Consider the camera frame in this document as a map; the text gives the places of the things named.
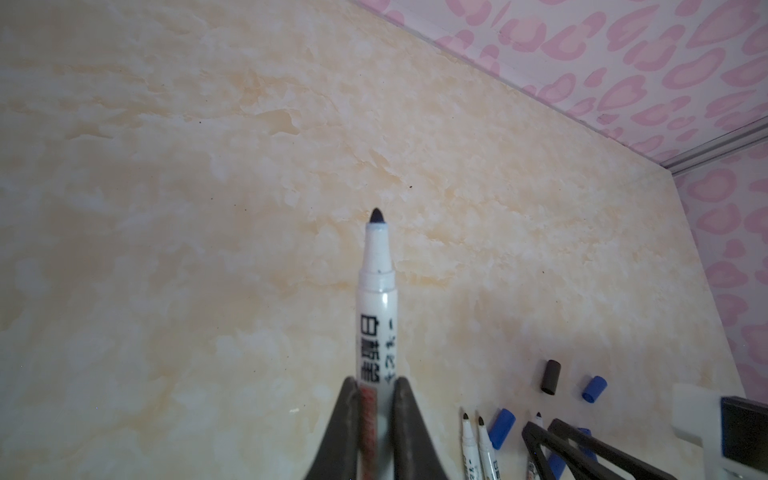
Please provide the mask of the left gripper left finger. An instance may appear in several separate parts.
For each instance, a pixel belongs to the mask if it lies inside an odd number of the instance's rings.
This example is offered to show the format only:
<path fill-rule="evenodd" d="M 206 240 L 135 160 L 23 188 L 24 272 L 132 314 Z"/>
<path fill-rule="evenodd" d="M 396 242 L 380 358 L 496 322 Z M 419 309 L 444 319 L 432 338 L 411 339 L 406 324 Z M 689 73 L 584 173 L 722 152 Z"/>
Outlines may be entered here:
<path fill-rule="evenodd" d="M 354 377 L 342 382 L 306 480 L 357 478 L 360 438 L 360 390 Z"/>

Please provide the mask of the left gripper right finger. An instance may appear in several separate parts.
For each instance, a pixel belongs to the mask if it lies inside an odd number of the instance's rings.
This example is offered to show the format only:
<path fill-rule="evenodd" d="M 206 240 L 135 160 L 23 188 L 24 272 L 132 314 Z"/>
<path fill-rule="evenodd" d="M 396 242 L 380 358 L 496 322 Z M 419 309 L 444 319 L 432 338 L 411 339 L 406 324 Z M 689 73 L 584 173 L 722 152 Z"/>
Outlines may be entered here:
<path fill-rule="evenodd" d="M 391 430 L 395 479 L 447 479 L 411 384 L 404 376 L 394 384 Z"/>

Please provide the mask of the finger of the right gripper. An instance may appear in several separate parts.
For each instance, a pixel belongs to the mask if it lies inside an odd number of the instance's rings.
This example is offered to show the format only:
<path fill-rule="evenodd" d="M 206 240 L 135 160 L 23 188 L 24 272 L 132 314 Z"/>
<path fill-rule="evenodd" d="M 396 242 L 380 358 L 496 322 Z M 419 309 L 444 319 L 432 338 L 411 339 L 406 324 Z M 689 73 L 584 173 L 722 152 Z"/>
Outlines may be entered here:
<path fill-rule="evenodd" d="M 541 479 L 560 479 L 566 470 L 575 479 L 606 478 L 606 469 L 584 453 L 597 453 L 595 439 L 570 424 L 552 421 L 545 428 L 529 421 L 522 438 Z"/>
<path fill-rule="evenodd" d="M 606 469 L 605 479 L 621 479 L 621 474 L 628 475 L 631 479 L 672 480 L 674 476 L 654 467 L 632 455 L 629 455 L 597 438 L 596 462 Z"/>

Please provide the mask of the white marker pen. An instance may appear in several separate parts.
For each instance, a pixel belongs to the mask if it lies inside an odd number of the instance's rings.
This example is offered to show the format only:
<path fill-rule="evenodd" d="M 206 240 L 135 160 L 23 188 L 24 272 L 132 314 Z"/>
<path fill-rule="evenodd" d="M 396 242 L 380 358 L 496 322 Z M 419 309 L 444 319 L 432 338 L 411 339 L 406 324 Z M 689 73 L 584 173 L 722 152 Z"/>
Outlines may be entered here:
<path fill-rule="evenodd" d="M 392 479 L 391 415 L 397 377 L 398 290 L 380 209 L 365 226 L 356 296 L 356 376 L 361 398 L 360 479 Z"/>

